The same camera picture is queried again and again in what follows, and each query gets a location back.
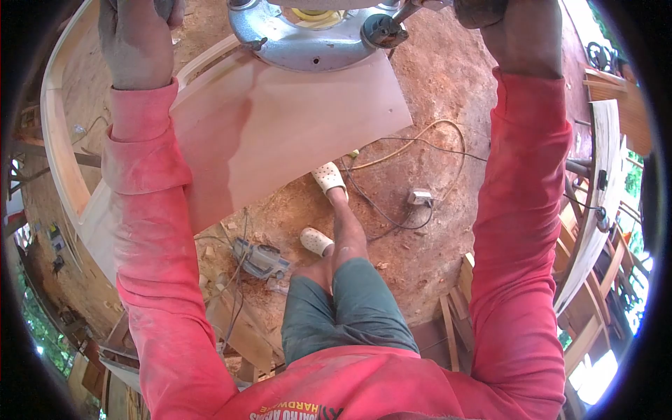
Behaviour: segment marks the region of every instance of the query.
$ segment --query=foot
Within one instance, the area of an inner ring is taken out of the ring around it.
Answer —
[[[315,169],[312,173],[312,176],[315,178],[315,181],[322,188],[322,192],[329,197],[328,192],[332,190],[340,190],[345,196],[347,201],[347,191],[345,190],[345,183],[341,176],[341,172],[338,170],[338,167],[333,162],[328,162],[325,165],[320,166]]]
[[[301,244],[310,252],[323,257],[329,252],[333,253],[334,241],[317,229],[305,228],[301,232]]]

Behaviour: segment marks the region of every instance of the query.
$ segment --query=leg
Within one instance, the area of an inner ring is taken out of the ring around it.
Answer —
[[[342,188],[327,191],[334,206],[333,301],[336,329],[356,344],[419,353],[394,296],[368,261],[366,234]]]

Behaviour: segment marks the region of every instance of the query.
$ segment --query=red long-sleeve shirt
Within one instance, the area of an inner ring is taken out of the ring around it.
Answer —
[[[550,272],[572,132],[564,81],[494,75],[499,100],[474,223],[472,376],[411,351],[346,346],[306,356],[243,392],[215,352],[198,287],[183,190],[190,169],[169,118],[177,84],[112,91],[103,177],[118,220],[117,289],[153,418],[556,418],[564,362]]]

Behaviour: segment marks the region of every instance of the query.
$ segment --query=wood scrap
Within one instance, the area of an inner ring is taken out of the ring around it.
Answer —
[[[448,295],[448,306],[450,307],[453,325],[458,331],[460,338],[467,351],[474,351],[474,329],[471,325],[471,318],[459,319],[458,311],[452,301],[452,297]]]
[[[466,253],[462,257],[462,266],[460,267],[460,278],[458,284],[464,294],[467,303],[471,302],[471,283],[474,280],[474,255]]]
[[[448,295],[439,298],[441,301],[441,311],[444,314],[444,323],[446,324],[446,337],[448,338],[448,351],[450,353],[450,369],[453,372],[460,371],[460,362],[458,360],[458,345],[455,340],[455,330],[453,329],[453,320],[448,307]]]
[[[460,291],[460,289],[455,286],[450,289],[450,297],[455,304],[455,309],[457,310],[458,317],[460,319],[466,319],[469,317],[469,303],[466,301],[466,298]]]

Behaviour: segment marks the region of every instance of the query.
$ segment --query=electrical cord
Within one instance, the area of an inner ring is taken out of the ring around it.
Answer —
[[[580,202],[580,201],[578,201],[578,200],[574,200],[573,198],[571,198],[571,197],[568,196],[567,194],[563,194],[563,195],[564,195],[565,197],[567,197],[570,201],[573,201],[574,203],[576,203],[576,204],[578,204],[578,205],[580,205],[580,206],[583,206],[583,207],[585,207],[585,208],[587,208],[587,209],[589,209],[589,210],[600,210],[600,211],[603,210],[602,207],[590,207],[590,206],[588,206],[588,205],[586,205],[586,204],[584,204],[584,203],[582,203],[582,202]]]

